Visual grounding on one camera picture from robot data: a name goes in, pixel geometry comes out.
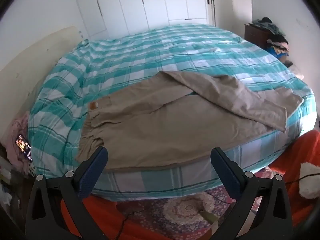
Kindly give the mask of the red patterned rug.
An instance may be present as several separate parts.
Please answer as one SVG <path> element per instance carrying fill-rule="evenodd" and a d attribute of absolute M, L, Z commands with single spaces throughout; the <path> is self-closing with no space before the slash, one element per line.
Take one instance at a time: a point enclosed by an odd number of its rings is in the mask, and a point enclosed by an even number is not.
<path fill-rule="evenodd" d="M 283 177 L 289 195 L 293 226 L 307 220 L 318 203 L 299 194 L 300 165 L 319 166 L 319 131 L 311 130 L 294 141 L 256 177 Z M 90 196 L 83 204 L 109 239 L 208 239 L 211 225 L 201 211 L 212 213 L 219 226 L 233 200 L 223 186 L 201 193 L 169 199 L 111 202 Z"/>

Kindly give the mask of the khaki beige pants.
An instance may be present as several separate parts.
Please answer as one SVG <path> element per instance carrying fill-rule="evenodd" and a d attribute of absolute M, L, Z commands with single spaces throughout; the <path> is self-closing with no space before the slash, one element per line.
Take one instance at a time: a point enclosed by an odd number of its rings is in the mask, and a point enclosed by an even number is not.
<path fill-rule="evenodd" d="M 302 103 L 289 88 L 253 92 L 229 75 L 159 72 L 88 104 L 76 159 L 103 146 L 110 171 L 192 163 L 285 132 Z"/>

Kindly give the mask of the smartphone with lit screen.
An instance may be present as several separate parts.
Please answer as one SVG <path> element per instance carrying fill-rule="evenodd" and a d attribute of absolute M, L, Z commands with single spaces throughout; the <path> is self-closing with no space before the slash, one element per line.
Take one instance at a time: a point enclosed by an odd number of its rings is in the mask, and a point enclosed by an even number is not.
<path fill-rule="evenodd" d="M 31 146 L 30 146 L 29 142 L 27 141 L 27 139 L 25 139 L 25 137 L 23 135 L 19 134 L 16 139 L 16 145 L 17 145 L 18 149 L 20 150 L 20 152 L 25 157 L 25 159 L 27 159 L 28 161 L 30 161 L 32 163 L 33 159 L 31 157 Z"/>

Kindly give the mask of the white fluffy cloth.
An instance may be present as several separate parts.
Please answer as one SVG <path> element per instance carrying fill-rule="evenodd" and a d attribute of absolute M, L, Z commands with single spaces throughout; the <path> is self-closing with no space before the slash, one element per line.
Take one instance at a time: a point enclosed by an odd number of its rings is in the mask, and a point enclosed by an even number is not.
<path fill-rule="evenodd" d="M 304 162 L 300 165 L 299 194 L 305 199 L 319 197 L 319 166 Z"/>

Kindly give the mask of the pink crumpled cloth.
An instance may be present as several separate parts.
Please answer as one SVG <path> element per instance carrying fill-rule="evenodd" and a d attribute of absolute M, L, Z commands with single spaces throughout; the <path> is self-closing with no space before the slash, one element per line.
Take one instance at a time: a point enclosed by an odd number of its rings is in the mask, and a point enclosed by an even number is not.
<path fill-rule="evenodd" d="M 33 159 L 31 145 L 28 141 L 29 112 L 16 118 L 9 126 L 5 149 L 7 158 L 18 172 L 24 175 L 31 174 Z"/>

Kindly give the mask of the teal white plaid bed cover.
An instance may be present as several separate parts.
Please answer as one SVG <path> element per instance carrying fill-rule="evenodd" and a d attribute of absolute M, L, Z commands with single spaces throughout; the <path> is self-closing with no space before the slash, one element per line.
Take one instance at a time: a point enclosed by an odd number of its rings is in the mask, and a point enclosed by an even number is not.
<path fill-rule="evenodd" d="M 244 170 L 266 167 L 316 124 L 311 88 L 274 56 L 230 31 L 178 24 L 115 40 L 85 40 L 59 59 L 30 111 L 28 139 L 36 173 L 55 178 L 75 170 L 87 104 L 162 70 L 230 75 L 255 92 L 285 87 L 303 98 L 285 133 L 227 151 Z"/>

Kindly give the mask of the dark wooden nightstand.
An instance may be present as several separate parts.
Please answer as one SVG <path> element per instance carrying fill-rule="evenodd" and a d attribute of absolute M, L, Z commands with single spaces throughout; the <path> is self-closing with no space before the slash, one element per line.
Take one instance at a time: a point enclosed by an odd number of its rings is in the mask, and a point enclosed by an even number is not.
<path fill-rule="evenodd" d="M 272 33 L 269 30 L 261 29 L 254 25 L 245 25 L 244 39 L 261 49 L 267 48 L 267 40 L 270 38 Z"/>

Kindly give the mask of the cream padded headboard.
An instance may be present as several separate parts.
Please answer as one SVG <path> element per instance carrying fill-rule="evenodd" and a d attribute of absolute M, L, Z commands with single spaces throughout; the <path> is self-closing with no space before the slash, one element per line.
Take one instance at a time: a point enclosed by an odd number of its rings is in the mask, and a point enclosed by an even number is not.
<path fill-rule="evenodd" d="M 76 27 L 61 29 L 29 46 L 1 70 L 1 144 L 5 145 L 14 119 L 35 103 L 48 73 L 82 40 Z"/>

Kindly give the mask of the white wardrobe doors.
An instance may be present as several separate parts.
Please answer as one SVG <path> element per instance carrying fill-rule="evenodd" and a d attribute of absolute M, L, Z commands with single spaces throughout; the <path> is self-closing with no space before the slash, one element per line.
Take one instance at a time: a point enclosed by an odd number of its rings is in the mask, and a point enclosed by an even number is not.
<path fill-rule="evenodd" d="M 91 40 L 183 23 L 212 24 L 210 0 L 76 0 Z"/>

